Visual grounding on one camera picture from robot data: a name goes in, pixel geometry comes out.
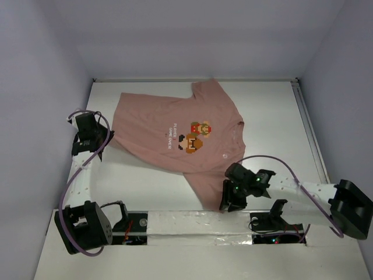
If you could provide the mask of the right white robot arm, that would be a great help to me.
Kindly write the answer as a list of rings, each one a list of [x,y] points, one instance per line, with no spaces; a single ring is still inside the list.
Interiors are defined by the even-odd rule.
[[[249,196],[274,200],[270,211],[252,216],[252,228],[258,233],[305,224],[330,227],[340,237],[356,240],[368,237],[372,200],[348,180],[337,184],[300,183],[270,170],[254,173],[240,164],[232,164],[225,176],[221,211],[245,209]]]

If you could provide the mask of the pink printed t-shirt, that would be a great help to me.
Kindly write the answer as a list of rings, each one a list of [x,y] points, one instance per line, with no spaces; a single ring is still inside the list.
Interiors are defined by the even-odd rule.
[[[113,147],[181,173],[202,206],[218,211],[224,174],[243,158],[244,120],[215,79],[195,82],[189,98],[122,93]]]

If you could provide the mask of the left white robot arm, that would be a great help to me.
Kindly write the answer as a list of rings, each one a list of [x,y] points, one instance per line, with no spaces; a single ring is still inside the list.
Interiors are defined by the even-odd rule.
[[[112,227],[123,230],[129,224],[128,211],[122,201],[104,204],[119,210],[107,218],[103,208],[92,199],[98,168],[102,162],[105,140],[114,133],[101,124],[77,125],[72,147],[72,175],[60,199],[54,221],[69,254],[99,255],[104,246],[111,245]]]

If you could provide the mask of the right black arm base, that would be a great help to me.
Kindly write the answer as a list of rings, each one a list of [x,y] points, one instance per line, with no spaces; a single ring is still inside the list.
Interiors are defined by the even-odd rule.
[[[287,200],[278,199],[267,212],[253,212],[248,224],[253,244],[306,244],[302,224],[289,224],[283,218]]]

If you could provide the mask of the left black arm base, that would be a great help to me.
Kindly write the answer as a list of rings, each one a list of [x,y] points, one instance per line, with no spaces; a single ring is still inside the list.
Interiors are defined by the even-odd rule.
[[[129,221],[119,221],[112,229],[112,245],[147,245],[147,212],[129,212]]]

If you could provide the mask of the aluminium rail right edge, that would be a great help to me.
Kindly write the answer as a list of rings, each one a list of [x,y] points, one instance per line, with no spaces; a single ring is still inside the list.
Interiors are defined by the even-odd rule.
[[[302,119],[302,123],[307,135],[307,140],[311,149],[312,157],[316,166],[316,170],[319,179],[322,183],[330,183],[330,178],[328,171],[323,160],[321,150],[316,139],[314,128],[308,113],[308,109],[305,104],[305,100],[301,91],[300,81],[298,79],[293,79],[291,82],[291,87],[294,93],[295,100],[297,102],[298,110]]]

